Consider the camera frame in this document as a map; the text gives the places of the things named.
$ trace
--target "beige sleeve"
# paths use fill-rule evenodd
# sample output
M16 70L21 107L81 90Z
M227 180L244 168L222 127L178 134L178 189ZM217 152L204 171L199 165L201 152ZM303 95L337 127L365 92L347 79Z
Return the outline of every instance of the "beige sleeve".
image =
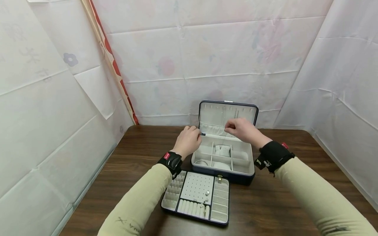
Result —
M171 181L167 167L154 165L108 215L98 236L139 235Z
M367 219L331 184L297 157L276 170L322 235L378 235Z

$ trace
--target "wall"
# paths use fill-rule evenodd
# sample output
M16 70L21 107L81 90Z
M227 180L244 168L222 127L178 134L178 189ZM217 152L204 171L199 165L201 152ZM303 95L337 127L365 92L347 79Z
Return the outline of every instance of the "wall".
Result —
M117 142L133 125L80 0L28 0L71 74L106 119Z
M213 99L272 128L332 0L93 3L141 124L196 124Z
M309 131L378 211L378 2L335 0L276 120Z
M111 110L99 112L26 1L0 1L0 38L0 235L57 234L117 144Z

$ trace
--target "navy blue jewelry box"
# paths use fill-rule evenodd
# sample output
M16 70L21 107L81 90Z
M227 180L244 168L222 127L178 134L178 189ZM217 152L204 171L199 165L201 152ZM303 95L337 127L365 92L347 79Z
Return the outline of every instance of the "navy blue jewelry box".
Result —
M198 127L202 136L200 148L192 155L194 172L220 176L231 183L250 185L255 176L252 146L224 132L231 118L246 118L256 124L259 109L256 105L203 100L200 103ZM227 155L220 148L230 148Z
M255 176L252 146L224 132L231 118L244 117L256 124L256 105L203 100L198 128L202 144L191 158L192 170L182 171L168 186L163 210L183 217L227 226L229 183L251 184Z

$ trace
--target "wooden table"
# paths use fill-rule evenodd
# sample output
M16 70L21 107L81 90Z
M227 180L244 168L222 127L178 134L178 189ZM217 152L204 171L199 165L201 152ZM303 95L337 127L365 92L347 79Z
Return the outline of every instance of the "wooden table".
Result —
M79 204L61 236L97 235L106 216L123 195L174 146L182 127L132 126ZM303 162L337 188L378 229L378 214L305 131L262 130L285 142ZM190 158L182 165L190 170ZM267 170L256 169L250 186L231 184L227 228L183 219L157 206L142 235L319 235L296 199Z

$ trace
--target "wrist strap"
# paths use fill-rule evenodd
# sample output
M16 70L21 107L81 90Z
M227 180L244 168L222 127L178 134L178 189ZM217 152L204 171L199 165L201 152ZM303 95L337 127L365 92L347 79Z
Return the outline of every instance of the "wrist strap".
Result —
M275 141L271 141L260 148L260 153L260 156L254 162L255 166L260 170L267 167L269 172L273 174L276 169L295 157L294 153L289 152L283 145Z
M172 151L167 152L160 160L158 161L158 164L163 164L166 166L169 171L172 174L172 179L175 179L178 174L181 172L181 164L183 161L181 161L181 156L177 153L174 153Z

